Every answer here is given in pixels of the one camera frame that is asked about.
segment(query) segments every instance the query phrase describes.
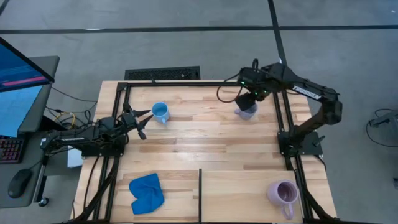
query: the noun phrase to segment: cup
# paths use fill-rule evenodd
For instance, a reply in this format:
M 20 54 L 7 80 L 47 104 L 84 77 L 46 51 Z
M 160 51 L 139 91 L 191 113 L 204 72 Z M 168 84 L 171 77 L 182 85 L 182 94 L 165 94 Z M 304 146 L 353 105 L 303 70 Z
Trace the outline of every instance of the cup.
M 235 109 L 234 113 L 239 115 L 243 120 L 249 120 L 256 114 L 257 109 L 258 109 L 258 105 L 254 104 L 253 106 L 251 106 L 249 109 L 247 109 L 245 111 L 241 111 L 240 109 Z
M 280 180 L 268 186 L 268 199 L 276 206 L 280 206 L 282 214 L 288 220 L 293 219 L 293 203 L 299 197 L 299 190 L 295 183 L 289 180 Z
M 166 124 L 170 118 L 169 107 L 163 102 L 155 103 L 152 107 L 152 114 L 157 122 Z

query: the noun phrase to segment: light blue cup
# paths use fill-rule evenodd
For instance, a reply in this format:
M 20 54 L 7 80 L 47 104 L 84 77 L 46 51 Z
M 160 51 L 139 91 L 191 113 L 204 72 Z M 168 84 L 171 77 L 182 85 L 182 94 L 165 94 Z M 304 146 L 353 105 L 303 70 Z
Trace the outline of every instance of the light blue cup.
M 170 118 L 169 107 L 163 102 L 155 103 L 152 107 L 152 114 L 157 122 L 166 124 L 166 121 Z

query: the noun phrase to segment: blue cloth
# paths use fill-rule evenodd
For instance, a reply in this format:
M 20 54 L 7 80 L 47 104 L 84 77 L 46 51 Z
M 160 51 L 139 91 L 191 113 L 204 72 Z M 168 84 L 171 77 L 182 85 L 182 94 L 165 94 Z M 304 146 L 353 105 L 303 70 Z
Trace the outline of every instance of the blue cloth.
M 35 86 L 0 93 L 0 135 L 17 137 L 18 128 L 41 89 Z
M 164 203 L 164 196 L 160 188 L 157 174 L 147 175 L 130 182 L 130 192 L 137 198 L 131 204 L 135 215 L 150 213 Z

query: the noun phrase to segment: computer mouse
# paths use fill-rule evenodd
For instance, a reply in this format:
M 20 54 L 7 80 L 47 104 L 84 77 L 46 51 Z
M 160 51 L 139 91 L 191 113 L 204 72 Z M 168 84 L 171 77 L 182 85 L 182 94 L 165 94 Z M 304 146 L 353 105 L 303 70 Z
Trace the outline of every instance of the computer mouse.
M 27 183 L 32 177 L 30 169 L 22 169 L 12 178 L 8 185 L 8 195 L 11 198 L 19 198 L 25 191 Z

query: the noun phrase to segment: yellow cable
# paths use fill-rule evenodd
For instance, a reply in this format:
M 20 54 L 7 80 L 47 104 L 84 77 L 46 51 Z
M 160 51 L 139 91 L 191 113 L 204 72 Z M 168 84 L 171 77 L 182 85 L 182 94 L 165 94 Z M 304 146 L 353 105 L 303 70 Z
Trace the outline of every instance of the yellow cable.
M 66 112 L 66 111 L 61 112 L 58 116 L 56 116 L 56 117 L 54 118 L 54 121 L 56 121 L 56 120 L 59 121 L 59 118 L 60 118 L 62 115 L 65 115 L 65 114 L 69 114 L 69 115 L 72 115 L 72 116 L 73 116 L 72 123 L 71 123 L 71 125 L 70 125 L 70 127 L 69 127 L 69 129 L 71 129 L 71 128 L 73 127 L 73 125 L 75 124 L 75 121 L 76 121 L 76 116 L 75 116 L 74 113 Z

